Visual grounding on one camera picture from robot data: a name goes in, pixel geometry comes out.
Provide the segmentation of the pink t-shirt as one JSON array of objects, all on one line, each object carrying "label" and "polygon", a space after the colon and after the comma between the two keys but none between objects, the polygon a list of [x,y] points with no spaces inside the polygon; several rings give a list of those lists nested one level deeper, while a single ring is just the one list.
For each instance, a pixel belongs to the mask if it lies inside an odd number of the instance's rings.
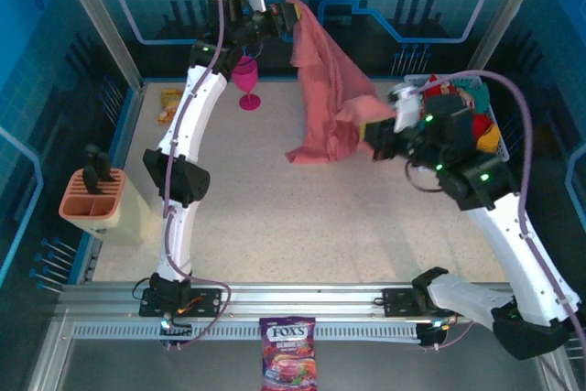
[{"label": "pink t-shirt", "polygon": [[345,160],[364,147],[360,126],[396,116],[374,84],[350,59],[300,0],[303,14],[294,26],[291,65],[305,106],[305,136],[286,153],[293,165]]}]

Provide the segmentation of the yellow cloth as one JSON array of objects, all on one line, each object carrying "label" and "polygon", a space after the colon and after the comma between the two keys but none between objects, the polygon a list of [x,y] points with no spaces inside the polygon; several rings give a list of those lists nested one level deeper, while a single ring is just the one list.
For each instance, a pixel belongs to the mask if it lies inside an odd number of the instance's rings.
[{"label": "yellow cloth", "polygon": [[484,153],[496,153],[501,140],[501,132],[497,125],[494,125],[476,142],[476,149]]}]

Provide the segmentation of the aluminium frame post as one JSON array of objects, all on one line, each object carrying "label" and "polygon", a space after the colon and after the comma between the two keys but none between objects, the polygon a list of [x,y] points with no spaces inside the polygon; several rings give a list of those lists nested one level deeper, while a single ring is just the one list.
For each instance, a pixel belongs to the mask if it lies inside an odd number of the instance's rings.
[{"label": "aluminium frame post", "polygon": [[141,92],[144,80],[118,32],[103,0],[79,0],[128,86]]},{"label": "aluminium frame post", "polygon": [[468,63],[469,70],[483,70],[486,67],[524,1],[503,0]]}]

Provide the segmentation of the purple Fox's candy bag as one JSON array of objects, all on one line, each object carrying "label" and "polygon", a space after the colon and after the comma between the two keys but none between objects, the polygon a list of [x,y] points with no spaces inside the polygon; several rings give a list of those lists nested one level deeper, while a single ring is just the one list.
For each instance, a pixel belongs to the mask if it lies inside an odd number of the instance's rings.
[{"label": "purple Fox's candy bag", "polygon": [[306,317],[261,318],[261,391],[318,391],[314,332]]}]

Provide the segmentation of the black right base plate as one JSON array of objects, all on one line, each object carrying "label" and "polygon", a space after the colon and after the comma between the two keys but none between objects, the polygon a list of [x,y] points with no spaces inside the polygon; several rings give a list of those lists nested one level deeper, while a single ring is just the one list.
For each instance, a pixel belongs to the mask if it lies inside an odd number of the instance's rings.
[{"label": "black right base plate", "polygon": [[448,318],[452,310],[440,309],[426,294],[413,288],[386,288],[382,290],[382,304],[387,318]]}]

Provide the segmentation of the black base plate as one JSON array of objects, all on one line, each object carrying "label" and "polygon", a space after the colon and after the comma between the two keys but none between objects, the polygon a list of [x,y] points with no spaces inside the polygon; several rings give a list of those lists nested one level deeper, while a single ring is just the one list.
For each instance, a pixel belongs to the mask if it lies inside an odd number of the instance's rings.
[{"label": "black base plate", "polygon": [[140,317],[215,318],[220,312],[222,292],[218,288],[191,288],[178,294],[163,294],[152,288],[143,291]]},{"label": "black base plate", "polygon": [[448,318],[452,310],[440,309],[426,294],[413,288],[386,288],[382,290],[382,304],[387,318]]}]

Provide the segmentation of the red cloth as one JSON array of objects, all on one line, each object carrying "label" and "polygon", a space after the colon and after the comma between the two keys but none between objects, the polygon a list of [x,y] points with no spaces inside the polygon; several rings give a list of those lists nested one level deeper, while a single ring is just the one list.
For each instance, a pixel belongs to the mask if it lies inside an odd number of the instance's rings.
[{"label": "red cloth", "polygon": [[494,126],[494,121],[487,114],[475,114],[472,119],[472,134],[475,139],[482,137]]}]

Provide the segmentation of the yellow snack packet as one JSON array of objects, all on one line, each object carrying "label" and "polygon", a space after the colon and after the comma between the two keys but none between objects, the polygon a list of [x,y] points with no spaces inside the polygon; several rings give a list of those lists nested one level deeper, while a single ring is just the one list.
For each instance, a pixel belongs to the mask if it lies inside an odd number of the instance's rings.
[{"label": "yellow snack packet", "polygon": [[177,112],[182,97],[182,91],[178,89],[163,89],[160,93],[162,110],[157,117],[159,124],[170,124]]}]

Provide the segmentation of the cream terracotta knife block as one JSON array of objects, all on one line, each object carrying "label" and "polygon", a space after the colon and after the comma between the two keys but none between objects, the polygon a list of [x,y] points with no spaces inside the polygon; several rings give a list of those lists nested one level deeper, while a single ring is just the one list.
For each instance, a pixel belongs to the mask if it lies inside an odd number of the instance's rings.
[{"label": "cream terracotta knife block", "polygon": [[82,170],[71,176],[60,202],[60,217],[106,243],[139,245],[144,242],[151,211],[124,171],[112,168],[115,181],[100,180],[103,193],[91,195],[83,184]]}]

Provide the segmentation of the magenta plastic goblet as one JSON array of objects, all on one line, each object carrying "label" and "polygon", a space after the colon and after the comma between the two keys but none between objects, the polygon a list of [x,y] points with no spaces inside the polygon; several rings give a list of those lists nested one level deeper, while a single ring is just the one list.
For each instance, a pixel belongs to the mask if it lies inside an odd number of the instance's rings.
[{"label": "magenta plastic goblet", "polygon": [[240,107],[245,111],[254,111],[261,105],[261,99],[254,94],[258,82],[258,66],[252,56],[242,56],[232,73],[234,85],[244,95],[239,100]]}]

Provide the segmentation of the white plastic basket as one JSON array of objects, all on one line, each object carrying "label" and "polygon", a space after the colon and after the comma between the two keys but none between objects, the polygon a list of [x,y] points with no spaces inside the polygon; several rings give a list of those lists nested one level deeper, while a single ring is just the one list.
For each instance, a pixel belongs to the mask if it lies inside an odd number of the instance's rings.
[{"label": "white plastic basket", "polygon": [[476,146],[482,152],[495,153],[503,161],[509,159],[505,141],[490,105],[488,86],[479,76],[443,80],[439,85],[422,93],[422,102],[425,103],[440,95],[457,95],[464,106],[472,109],[472,134]]}]

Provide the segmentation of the teal cloth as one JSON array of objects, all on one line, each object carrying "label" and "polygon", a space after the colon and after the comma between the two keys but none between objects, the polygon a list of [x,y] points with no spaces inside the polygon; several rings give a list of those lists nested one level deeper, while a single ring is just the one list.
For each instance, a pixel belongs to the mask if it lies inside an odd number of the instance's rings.
[{"label": "teal cloth", "polygon": [[490,107],[488,86],[481,82],[476,87],[470,84],[457,85],[457,90],[464,103],[473,108],[476,113],[486,114]]}]

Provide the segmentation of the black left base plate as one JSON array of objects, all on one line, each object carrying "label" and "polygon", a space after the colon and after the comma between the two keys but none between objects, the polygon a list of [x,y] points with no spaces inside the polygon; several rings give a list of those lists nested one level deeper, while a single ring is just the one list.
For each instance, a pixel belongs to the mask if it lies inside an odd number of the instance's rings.
[{"label": "black left base plate", "polygon": [[218,288],[191,288],[178,294],[163,294],[152,288],[143,291],[140,317],[215,318],[220,312],[222,292]]}]

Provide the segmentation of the aluminium mounting rail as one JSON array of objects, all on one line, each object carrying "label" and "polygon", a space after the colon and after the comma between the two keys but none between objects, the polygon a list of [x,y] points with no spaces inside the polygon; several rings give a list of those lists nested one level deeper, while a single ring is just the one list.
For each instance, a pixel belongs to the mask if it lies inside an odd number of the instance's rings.
[{"label": "aluminium mounting rail", "polygon": [[[385,288],[410,288],[408,283],[370,284],[266,284],[233,283],[226,321],[255,321],[265,316],[309,316],[323,321],[382,320],[383,309],[374,304]],[[129,282],[90,282],[67,286],[56,311],[75,320],[131,320],[138,315],[137,292]]]}]

